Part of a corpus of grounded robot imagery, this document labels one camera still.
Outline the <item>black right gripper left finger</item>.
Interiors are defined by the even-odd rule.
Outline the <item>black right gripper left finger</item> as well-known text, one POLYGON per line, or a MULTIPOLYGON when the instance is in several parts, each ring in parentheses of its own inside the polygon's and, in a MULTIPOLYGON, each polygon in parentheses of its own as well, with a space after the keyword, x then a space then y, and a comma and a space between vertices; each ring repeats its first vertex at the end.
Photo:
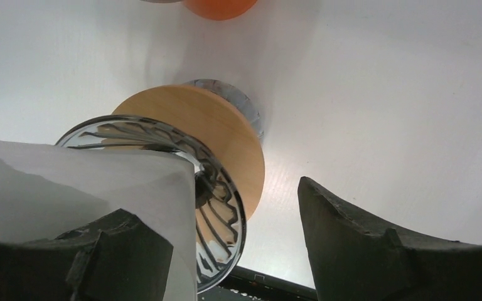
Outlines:
POLYGON ((162 300, 172 253, 118 209, 52 240, 0 242, 0 300, 162 300))

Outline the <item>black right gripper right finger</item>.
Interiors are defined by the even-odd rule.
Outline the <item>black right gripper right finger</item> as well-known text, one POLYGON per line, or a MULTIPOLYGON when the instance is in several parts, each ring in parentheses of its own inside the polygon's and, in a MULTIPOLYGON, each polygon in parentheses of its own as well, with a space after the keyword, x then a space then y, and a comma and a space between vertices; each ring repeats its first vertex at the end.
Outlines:
POLYGON ((482 300, 482 245, 401 227, 309 177, 297 195, 320 300, 482 300))

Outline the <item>grey ribbed glass dripper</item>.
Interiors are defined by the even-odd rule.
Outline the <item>grey ribbed glass dripper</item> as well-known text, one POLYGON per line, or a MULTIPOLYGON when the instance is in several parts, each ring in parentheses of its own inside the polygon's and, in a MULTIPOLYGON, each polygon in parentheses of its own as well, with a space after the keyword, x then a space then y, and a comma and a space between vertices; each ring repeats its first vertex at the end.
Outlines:
POLYGON ((242 198, 219 159, 197 138, 158 120, 105 115, 74 126, 56 145, 165 152, 190 161, 196 182, 197 292, 218 285, 237 265, 247 232, 242 198))

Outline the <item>orange glass carafe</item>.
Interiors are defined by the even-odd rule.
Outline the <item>orange glass carafe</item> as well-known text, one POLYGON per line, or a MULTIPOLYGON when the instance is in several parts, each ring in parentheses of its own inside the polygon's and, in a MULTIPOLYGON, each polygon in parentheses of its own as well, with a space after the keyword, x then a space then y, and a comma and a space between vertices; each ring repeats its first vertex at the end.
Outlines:
POLYGON ((224 21, 242 15, 256 2, 257 0, 185 0, 183 5, 202 18, 224 21))

